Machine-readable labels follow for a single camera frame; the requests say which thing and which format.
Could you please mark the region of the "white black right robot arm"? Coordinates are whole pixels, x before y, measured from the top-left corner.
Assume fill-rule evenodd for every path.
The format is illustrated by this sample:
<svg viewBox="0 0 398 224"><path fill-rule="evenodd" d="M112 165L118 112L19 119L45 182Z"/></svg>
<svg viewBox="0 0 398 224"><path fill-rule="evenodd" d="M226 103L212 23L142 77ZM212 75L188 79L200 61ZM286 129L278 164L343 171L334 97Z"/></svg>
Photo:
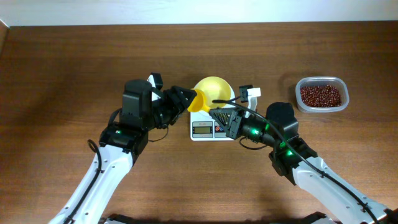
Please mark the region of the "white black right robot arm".
<svg viewBox="0 0 398 224"><path fill-rule="evenodd" d="M326 164L298 134L290 103L268 106L266 115L233 102L211 109L210 116L227 137L269 146L274 170L314 196L341 223L397 223L397 210L362 194Z"/></svg>

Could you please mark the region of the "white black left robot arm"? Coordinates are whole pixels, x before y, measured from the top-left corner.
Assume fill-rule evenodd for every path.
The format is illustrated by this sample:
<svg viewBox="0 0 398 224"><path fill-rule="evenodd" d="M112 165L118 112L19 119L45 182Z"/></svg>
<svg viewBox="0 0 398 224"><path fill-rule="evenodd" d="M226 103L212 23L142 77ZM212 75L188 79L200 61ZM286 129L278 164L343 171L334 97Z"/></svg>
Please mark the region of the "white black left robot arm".
<svg viewBox="0 0 398 224"><path fill-rule="evenodd" d="M197 93L173 86L160 91L147 80L126 82L122 107L109 118L84 178L51 223L98 223L114 191L149 142L149 131L173 125Z"/></svg>

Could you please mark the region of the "yellow plastic measuring scoop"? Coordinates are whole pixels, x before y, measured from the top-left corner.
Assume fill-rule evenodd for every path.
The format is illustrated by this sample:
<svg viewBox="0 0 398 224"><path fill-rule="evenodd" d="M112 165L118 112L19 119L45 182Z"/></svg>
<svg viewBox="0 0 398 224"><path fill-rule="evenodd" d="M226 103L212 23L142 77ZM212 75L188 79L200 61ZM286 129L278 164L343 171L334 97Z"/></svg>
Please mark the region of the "yellow plastic measuring scoop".
<svg viewBox="0 0 398 224"><path fill-rule="evenodd" d="M207 105L206 95L202 90L194 89L197 94L191 102L190 106L187 108L187 111L190 113L197 113L199 111L204 111L209 113L211 108Z"/></svg>

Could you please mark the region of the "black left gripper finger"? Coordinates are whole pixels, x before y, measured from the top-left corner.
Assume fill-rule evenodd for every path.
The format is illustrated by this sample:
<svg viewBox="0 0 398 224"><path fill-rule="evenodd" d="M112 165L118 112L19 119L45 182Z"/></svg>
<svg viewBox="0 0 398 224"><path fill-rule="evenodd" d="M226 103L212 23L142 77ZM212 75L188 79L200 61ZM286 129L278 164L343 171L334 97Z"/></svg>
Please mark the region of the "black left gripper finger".
<svg viewBox="0 0 398 224"><path fill-rule="evenodd" d="M185 110L186 107L184 107L184 105L174 105L172 108L170 108L168 124L175 124Z"/></svg>
<svg viewBox="0 0 398 224"><path fill-rule="evenodd" d="M176 105L182 106L184 108L188 108L196 96L197 93L195 90L186 89L179 86L172 86L171 88L172 101Z"/></svg>

